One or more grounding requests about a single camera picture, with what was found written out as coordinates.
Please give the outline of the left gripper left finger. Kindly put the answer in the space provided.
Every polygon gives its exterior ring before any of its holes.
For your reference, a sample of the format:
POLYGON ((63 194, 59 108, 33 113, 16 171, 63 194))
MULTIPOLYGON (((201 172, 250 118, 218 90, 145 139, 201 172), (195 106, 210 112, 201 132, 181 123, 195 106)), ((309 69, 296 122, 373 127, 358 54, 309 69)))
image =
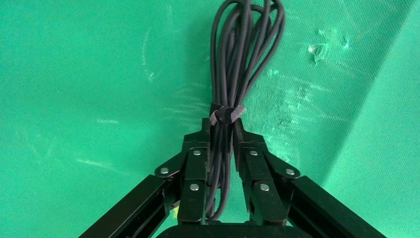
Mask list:
POLYGON ((151 238, 174 204, 187 205, 186 224, 205 221, 210 122, 202 119, 198 132, 184 136, 181 151, 158 166, 102 215, 83 238, 151 238))

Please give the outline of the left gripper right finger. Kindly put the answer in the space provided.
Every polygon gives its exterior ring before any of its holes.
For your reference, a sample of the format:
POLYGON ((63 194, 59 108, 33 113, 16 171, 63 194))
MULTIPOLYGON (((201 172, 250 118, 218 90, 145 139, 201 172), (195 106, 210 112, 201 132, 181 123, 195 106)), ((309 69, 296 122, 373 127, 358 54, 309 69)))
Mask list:
POLYGON ((236 169, 257 238, 380 238, 382 233, 308 176, 269 152, 263 136, 233 125, 236 169))

